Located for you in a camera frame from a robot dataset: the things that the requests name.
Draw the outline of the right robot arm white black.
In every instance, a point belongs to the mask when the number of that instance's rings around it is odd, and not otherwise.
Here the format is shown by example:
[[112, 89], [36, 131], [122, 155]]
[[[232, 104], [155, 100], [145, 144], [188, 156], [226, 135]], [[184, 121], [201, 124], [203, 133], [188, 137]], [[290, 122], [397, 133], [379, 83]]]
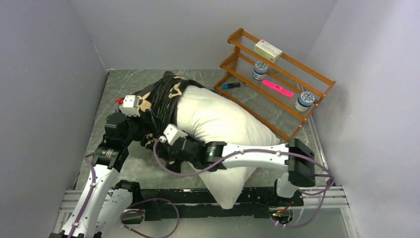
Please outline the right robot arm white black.
[[282, 172], [272, 192], [272, 199], [279, 206], [287, 204], [299, 188], [315, 186], [314, 154], [295, 138], [285, 144], [250, 146], [222, 141], [205, 143], [188, 136], [177, 139], [162, 136], [153, 145], [157, 161], [161, 151], [169, 161], [187, 162], [194, 169], [183, 174], [164, 166], [167, 172], [180, 177], [199, 176], [214, 196], [224, 196], [229, 190], [239, 193], [257, 168]]

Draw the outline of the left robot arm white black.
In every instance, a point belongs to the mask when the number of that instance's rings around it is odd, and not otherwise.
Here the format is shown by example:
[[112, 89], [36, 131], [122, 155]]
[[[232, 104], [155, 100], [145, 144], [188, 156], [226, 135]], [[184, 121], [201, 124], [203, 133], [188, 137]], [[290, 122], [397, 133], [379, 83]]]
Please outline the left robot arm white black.
[[128, 147], [146, 134], [139, 113], [116, 112], [105, 123], [103, 140], [91, 154], [90, 175], [75, 209], [52, 238], [104, 238], [127, 208], [136, 208], [143, 199], [138, 182], [121, 180], [108, 194], [128, 157]]

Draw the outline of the black pillowcase with beige flowers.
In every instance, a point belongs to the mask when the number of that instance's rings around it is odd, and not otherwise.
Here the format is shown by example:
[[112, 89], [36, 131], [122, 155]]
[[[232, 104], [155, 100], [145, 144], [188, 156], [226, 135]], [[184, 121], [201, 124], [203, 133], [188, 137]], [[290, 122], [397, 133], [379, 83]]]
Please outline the black pillowcase with beige flowers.
[[[139, 110], [153, 110], [155, 115], [159, 117], [159, 137], [170, 123], [188, 134], [186, 138], [178, 138], [172, 146], [164, 143], [169, 147], [169, 153], [172, 157], [179, 161], [179, 164], [164, 165], [166, 169], [174, 173], [181, 172], [183, 162], [189, 162], [196, 170], [202, 170], [207, 166], [202, 161], [202, 156], [205, 153], [205, 142], [195, 136], [192, 129], [188, 128], [190, 123], [182, 118], [187, 113], [182, 112], [179, 106], [181, 100], [186, 99], [188, 89], [203, 88], [203, 85], [194, 80], [185, 79], [172, 71], [166, 71], [157, 82], [134, 93], [140, 98]], [[157, 155], [157, 145], [162, 143], [159, 137], [154, 138], [146, 130], [145, 134], [140, 137], [140, 143], [146, 149], [152, 150], [155, 158], [162, 162], [164, 160]]]

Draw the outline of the white pillow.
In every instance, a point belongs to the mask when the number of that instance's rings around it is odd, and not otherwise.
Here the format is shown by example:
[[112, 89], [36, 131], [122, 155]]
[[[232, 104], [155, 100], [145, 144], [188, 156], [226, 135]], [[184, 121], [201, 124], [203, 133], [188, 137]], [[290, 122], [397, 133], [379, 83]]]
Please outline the white pillow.
[[[241, 106], [206, 88], [188, 86], [177, 105], [176, 125], [204, 142], [268, 146], [279, 138]], [[203, 172], [200, 179], [222, 209], [233, 208], [254, 167]]]

